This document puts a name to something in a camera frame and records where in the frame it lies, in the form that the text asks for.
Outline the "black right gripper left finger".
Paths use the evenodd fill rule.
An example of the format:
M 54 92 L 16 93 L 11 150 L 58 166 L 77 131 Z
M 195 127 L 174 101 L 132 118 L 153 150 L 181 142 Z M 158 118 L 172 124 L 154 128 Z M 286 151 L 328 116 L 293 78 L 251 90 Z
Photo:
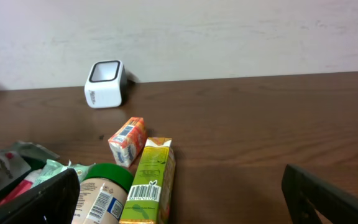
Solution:
M 0 206 L 0 224 L 71 223 L 80 193 L 74 169 L 67 169 Z

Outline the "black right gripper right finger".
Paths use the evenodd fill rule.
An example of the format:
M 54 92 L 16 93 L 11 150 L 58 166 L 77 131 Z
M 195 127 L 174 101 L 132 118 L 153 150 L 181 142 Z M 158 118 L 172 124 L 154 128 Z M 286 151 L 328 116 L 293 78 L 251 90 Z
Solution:
M 282 192 L 293 223 L 319 223 L 322 214 L 331 223 L 358 223 L 358 198 L 288 164 L 282 177 Z

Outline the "white teal snack packet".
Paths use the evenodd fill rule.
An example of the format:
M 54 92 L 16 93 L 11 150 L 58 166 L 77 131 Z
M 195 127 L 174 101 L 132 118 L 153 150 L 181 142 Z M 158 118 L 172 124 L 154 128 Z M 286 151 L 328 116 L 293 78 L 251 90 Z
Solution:
M 46 165 L 42 169 L 40 175 L 35 179 L 35 181 L 32 184 L 32 188 L 35 186 L 40 185 L 41 183 L 45 182 L 46 180 L 51 179 L 52 177 L 55 177 L 56 175 L 60 174 L 61 172 L 67 170 L 67 169 L 74 169 L 79 182 L 84 181 L 86 175 L 90 171 L 90 169 L 93 167 L 93 164 L 90 166 L 85 166 L 81 164 L 72 164 L 71 161 L 69 161 L 67 166 L 64 166 L 63 164 L 54 161 L 54 160 L 47 160 Z

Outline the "green lid spice jar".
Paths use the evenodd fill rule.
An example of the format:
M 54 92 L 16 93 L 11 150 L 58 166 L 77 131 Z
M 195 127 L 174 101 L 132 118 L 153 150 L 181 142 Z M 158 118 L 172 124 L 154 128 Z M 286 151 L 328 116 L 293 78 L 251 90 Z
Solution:
M 115 164 L 96 164 L 80 184 L 72 223 L 119 224 L 134 176 Z

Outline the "green white barcode packet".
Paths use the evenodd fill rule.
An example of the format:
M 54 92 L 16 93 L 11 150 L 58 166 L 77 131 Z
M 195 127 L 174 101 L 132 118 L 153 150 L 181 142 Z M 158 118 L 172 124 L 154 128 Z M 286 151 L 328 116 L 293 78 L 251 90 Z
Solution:
M 59 155 L 39 144 L 15 142 L 0 150 L 0 201 L 32 171 L 44 168 Z

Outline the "orange tissue packet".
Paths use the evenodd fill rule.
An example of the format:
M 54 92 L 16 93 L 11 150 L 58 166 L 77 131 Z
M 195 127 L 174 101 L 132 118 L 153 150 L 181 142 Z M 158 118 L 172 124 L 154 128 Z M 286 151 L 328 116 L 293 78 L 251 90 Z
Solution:
M 143 118 L 131 117 L 108 139 L 116 164 L 130 167 L 145 146 L 147 133 Z

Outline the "green juice carton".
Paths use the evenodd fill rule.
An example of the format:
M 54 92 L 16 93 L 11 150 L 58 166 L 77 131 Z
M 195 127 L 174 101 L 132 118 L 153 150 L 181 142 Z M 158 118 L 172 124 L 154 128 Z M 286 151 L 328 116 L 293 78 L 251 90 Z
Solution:
M 171 138 L 146 140 L 120 223 L 168 222 L 176 167 L 171 143 Z

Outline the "red white snack packet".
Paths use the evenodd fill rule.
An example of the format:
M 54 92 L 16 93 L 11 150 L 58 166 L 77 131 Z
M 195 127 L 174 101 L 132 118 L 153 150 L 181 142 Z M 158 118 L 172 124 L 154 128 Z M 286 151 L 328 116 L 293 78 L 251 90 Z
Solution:
M 16 197 L 28 191 L 40 175 L 41 171 L 41 169 L 38 169 L 30 172 L 24 180 L 22 180 L 6 197 L 0 201 L 0 206 L 12 201 Z

